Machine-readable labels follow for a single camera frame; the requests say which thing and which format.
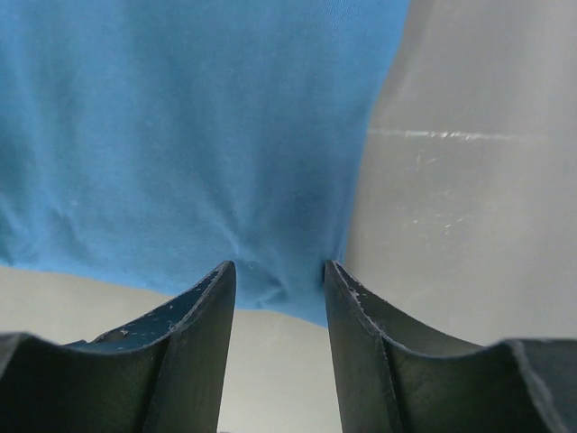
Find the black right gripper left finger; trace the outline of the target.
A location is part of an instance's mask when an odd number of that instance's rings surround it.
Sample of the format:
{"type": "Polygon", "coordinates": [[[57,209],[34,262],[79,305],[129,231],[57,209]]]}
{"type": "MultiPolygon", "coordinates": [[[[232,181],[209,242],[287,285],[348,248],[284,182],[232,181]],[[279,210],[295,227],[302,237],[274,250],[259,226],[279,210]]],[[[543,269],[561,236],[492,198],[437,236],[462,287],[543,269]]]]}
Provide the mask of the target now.
{"type": "Polygon", "coordinates": [[[1,337],[4,432],[214,432],[235,303],[235,268],[93,341],[1,337]]]}

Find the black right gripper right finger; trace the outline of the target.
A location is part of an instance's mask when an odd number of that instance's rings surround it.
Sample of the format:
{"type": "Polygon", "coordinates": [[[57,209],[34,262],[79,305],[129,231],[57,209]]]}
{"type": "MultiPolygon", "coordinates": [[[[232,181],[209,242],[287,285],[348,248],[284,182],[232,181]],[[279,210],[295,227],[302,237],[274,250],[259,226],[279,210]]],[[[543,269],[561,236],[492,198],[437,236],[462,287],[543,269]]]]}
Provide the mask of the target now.
{"type": "Polygon", "coordinates": [[[574,340],[475,345],[412,318],[334,261],[324,288],[343,431],[575,431],[574,340]]]}

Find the blue t-shirt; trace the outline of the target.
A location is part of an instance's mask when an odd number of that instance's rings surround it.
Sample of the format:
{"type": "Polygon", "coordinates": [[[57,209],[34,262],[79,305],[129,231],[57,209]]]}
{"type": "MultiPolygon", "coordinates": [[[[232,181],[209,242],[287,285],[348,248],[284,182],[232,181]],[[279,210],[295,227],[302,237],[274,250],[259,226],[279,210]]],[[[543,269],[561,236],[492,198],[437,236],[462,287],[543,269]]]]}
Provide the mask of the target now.
{"type": "Polygon", "coordinates": [[[324,325],[406,1],[4,1],[1,262],[324,325]]]}

